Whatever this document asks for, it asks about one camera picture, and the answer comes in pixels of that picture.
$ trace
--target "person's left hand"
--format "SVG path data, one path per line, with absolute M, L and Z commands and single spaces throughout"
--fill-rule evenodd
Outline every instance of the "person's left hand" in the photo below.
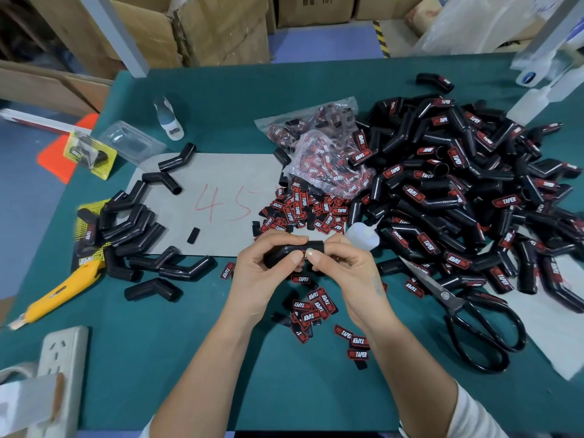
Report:
M 303 252 L 295 250 L 268 269 L 263 263 L 264 254 L 274 246 L 300 246 L 307 242 L 308 236 L 268 229 L 255 243 L 242 250 L 237 257 L 224 312 L 229 312 L 230 316 L 243 316 L 242 321 L 251 326 L 259 323 L 276 287 L 292 272 L 301 272 L 304 264 Z

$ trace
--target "person's right hand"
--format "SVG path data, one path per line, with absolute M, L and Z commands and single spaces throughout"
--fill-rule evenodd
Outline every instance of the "person's right hand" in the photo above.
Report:
M 351 320 L 363 332 L 367 334 L 396 322 L 370 252 L 357 249 L 347 237 L 336 234 L 325 241 L 325 253 L 307 249 L 306 258 L 313 264 L 313 269 L 324 272 L 337 282 Z

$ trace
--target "sleeve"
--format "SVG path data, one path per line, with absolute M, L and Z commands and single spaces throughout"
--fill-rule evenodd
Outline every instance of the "sleeve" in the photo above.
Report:
M 138 438 L 150 438 L 150 424 L 152 423 L 152 420 L 150 420 L 148 422 L 148 424 L 146 424 L 146 427 L 144 427 L 144 430 L 142 431 L 142 433 L 140 434 L 140 436 Z
M 404 429 L 399 433 L 408 438 Z M 509 438 L 491 414 L 458 384 L 458 401 L 448 428 L 447 438 Z

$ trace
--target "scissors blade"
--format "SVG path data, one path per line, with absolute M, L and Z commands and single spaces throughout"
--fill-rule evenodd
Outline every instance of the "scissors blade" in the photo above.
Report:
M 464 304 L 464 300 L 462 298 L 454 296 L 454 294 L 446 289 L 446 287 L 439 285 L 434 278 L 422 272 L 419 268 L 416 267 L 416 265 L 407 261 L 405 258 L 399 257 L 399 259 L 404 262 L 408 269 L 414 274 L 416 279 L 420 280 L 432 293 L 432 295 L 438 298 L 438 301 L 440 301 L 448 309 L 456 310 Z

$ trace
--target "hand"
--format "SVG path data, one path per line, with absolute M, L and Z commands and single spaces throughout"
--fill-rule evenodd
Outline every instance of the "hand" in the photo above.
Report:
M 324 254 L 307 249 L 306 258 L 313 269 L 337 282 L 351 320 L 366 335 L 397 320 L 370 252 L 355 248 L 346 236 L 335 234 L 325 241 Z
M 292 272 L 301 272 L 304 265 L 301 250 L 291 252 L 271 269 L 263 264 L 264 254 L 274 246 L 300 246 L 307 242 L 308 236 L 268 229 L 255 243 L 242 250 L 237 257 L 224 312 L 229 312 L 230 318 L 243 317 L 241 321 L 251 327 L 259 323 L 276 287 Z

